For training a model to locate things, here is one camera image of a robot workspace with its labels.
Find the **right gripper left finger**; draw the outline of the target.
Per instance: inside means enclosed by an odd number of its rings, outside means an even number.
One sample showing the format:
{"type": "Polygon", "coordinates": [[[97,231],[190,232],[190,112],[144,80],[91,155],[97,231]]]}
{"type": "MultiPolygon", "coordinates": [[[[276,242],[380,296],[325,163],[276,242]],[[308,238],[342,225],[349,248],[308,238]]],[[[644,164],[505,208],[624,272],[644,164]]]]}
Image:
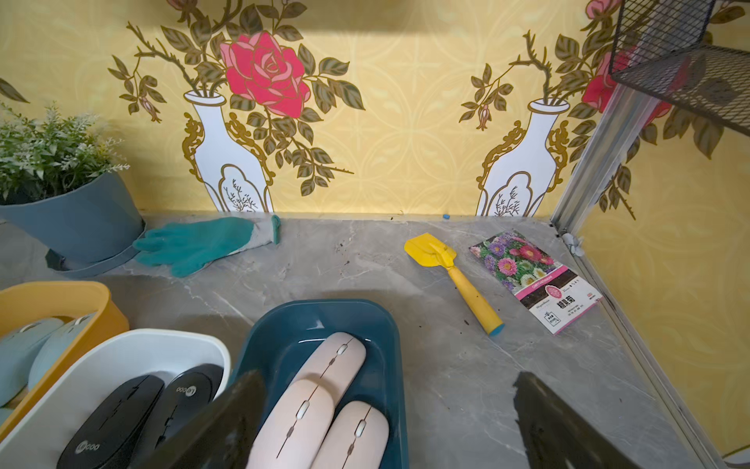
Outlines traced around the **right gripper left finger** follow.
{"type": "Polygon", "coordinates": [[[261,427],[267,390],[248,371],[137,468],[245,468],[261,427]]]}

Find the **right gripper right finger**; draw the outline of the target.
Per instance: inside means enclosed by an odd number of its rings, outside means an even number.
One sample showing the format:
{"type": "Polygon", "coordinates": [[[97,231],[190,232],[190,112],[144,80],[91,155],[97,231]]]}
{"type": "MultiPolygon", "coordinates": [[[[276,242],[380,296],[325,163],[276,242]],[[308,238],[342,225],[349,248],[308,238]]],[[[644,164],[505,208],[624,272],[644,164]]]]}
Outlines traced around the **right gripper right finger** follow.
{"type": "Polygon", "coordinates": [[[514,407],[531,468],[636,468],[535,374],[519,373],[514,407]]]}

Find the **black mouse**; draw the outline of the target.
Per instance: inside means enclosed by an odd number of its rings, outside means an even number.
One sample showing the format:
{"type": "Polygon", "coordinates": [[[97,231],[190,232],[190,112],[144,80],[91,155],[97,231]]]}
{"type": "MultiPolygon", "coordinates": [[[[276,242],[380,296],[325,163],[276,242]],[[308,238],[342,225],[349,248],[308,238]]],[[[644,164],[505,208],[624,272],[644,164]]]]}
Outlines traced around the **black mouse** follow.
{"type": "Polygon", "coordinates": [[[59,468],[126,468],[164,381],[146,374],[132,378],[101,402],[58,459],[59,468]]]}
{"type": "Polygon", "coordinates": [[[136,468],[159,446],[176,435],[217,395],[224,369],[204,363],[177,375],[162,391],[134,449],[136,468]]]}

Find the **pink mouse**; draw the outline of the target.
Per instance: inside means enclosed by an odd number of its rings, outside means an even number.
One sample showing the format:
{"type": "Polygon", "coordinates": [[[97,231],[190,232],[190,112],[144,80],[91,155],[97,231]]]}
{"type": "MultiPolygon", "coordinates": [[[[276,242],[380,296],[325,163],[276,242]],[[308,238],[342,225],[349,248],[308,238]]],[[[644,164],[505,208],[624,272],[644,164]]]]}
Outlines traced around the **pink mouse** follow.
{"type": "Polygon", "coordinates": [[[361,401],[347,403],[333,421],[312,469],[377,469],[390,436],[386,416],[361,401]]]}
{"type": "Polygon", "coordinates": [[[290,384],[256,436],[247,468],[311,468],[333,414],[333,399],[321,385],[290,384]]]}
{"type": "Polygon", "coordinates": [[[312,380],[321,385],[338,406],[361,370],[366,358],[364,345],[346,332],[331,334],[312,352],[292,382],[312,380]]]}

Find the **light blue mouse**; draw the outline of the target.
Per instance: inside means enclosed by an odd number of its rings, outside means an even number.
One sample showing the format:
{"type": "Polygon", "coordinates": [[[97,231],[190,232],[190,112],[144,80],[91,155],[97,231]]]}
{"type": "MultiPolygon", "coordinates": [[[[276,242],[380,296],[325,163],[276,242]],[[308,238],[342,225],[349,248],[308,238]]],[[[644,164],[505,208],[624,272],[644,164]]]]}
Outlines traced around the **light blue mouse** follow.
{"type": "Polygon", "coordinates": [[[29,371],[27,386],[33,389],[47,373],[47,371],[62,357],[77,336],[88,326],[95,313],[67,322],[53,332],[40,349],[29,371]]]}
{"type": "Polygon", "coordinates": [[[64,325],[58,318],[36,320],[1,337],[1,406],[29,383],[30,369],[49,337],[64,325]]]}

